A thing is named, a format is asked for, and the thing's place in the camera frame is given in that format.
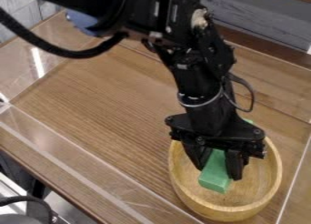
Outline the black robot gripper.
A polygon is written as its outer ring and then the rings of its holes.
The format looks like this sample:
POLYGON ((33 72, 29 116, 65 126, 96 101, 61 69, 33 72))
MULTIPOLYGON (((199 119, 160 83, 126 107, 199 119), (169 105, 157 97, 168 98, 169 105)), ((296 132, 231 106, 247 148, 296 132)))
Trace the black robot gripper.
POLYGON ((227 94, 211 97, 177 95, 183 114, 167 117, 171 138, 183 149, 197 170, 205 167, 213 149, 224 151, 225 169, 232 180, 241 180, 247 158, 264 157, 264 131, 236 112, 227 94))

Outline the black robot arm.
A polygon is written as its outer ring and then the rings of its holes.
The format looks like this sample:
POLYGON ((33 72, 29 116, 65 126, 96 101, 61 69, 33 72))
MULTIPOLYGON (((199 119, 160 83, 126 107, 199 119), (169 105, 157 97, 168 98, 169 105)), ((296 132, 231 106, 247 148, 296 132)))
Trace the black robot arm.
POLYGON ((239 116, 231 73, 236 57, 200 0, 45 0, 66 9, 76 27, 101 37, 122 35, 141 41, 172 74, 185 112, 167 117, 171 138, 195 167, 211 151, 224 152, 228 177, 243 178, 249 158, 264 157, 264 131, 239 116))

